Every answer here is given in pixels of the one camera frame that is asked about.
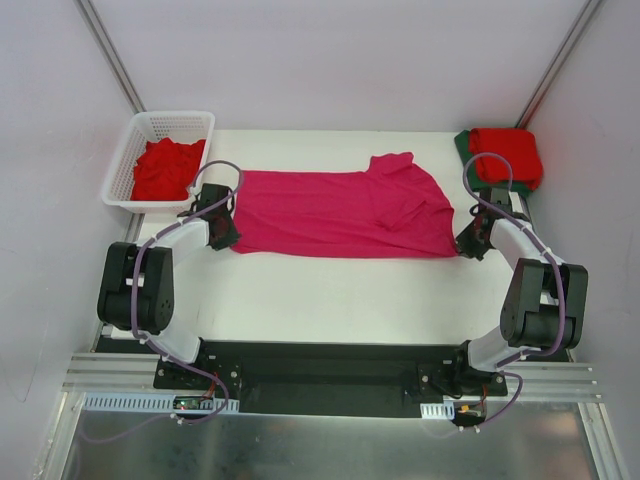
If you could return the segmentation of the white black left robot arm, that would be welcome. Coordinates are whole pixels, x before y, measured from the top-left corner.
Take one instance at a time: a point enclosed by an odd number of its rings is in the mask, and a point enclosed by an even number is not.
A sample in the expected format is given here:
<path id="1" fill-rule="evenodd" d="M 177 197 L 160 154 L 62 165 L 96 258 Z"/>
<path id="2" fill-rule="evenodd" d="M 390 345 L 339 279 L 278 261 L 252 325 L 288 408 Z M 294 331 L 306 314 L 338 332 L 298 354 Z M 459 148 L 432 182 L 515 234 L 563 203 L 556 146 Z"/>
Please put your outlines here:
<path id="1" fill-rule="evenodd" d="M 174 268 L 206 247 L 229 248 L 240 239 L 232 213 L 235 192 L 205 183 L 177 221 L 140 243 L 114 242 L 107 249 L 97 300 L 101 322 L 129 331 L 177 366 L 177 377 L 192 389 L 205 386 L 212 366 L 201 358 L 202 340 L 178 325 Z"/>

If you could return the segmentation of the pink t shirt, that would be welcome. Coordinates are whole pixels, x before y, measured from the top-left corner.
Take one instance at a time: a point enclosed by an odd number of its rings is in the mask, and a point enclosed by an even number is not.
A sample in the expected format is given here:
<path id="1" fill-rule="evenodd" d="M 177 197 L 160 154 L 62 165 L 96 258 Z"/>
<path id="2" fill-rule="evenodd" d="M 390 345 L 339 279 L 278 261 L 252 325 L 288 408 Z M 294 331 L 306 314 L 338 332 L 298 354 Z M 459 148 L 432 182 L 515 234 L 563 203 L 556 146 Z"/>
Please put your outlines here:
<path id="1" fill-rule="evenodd" d="M 244 174 L 234 214 L 240 254 L 326 258 L 456 256 L 454 209 L 410 152 L 365 171 Z"/>

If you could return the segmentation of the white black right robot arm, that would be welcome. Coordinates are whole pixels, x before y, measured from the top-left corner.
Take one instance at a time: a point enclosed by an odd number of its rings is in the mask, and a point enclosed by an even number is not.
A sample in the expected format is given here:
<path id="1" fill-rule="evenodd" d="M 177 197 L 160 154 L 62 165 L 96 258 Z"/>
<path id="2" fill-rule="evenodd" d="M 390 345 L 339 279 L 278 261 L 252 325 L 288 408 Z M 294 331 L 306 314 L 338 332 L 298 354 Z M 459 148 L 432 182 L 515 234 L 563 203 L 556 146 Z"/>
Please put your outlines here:
<path id="1" fill-rule="evenodd" d="M 550 356 L 578 345 L 588 289 L 585 267 L 565 262 L 534 233 L 505 188 L 482 189 L 472 221 L 456 237 L 462 257 L 481 261 L 499 252 L 512 270 L 499 325 L 464 344 L 466 360 L 449 373 L 452 388 L 470 395 L 496 372 L 530 356 Z"/>

